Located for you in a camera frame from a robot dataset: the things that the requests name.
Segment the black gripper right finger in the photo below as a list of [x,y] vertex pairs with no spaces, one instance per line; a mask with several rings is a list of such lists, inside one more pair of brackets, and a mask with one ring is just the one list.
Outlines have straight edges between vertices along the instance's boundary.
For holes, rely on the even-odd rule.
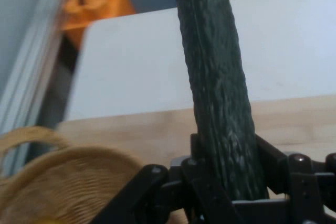
[[335,211],[335,153],[318,162],[285,154],[259,135],[256,141],[267,187],[289,197],[290,223],[335,223],[324,210]]

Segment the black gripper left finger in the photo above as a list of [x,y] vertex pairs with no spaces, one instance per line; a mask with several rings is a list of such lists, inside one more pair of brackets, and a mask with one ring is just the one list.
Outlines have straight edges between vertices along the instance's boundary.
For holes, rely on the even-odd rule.
[[167,223],[180,209],[189,223],[244,222],[213,176],[197,134],[190,156],[173,159],[170,168],[143,166],[91,223]]

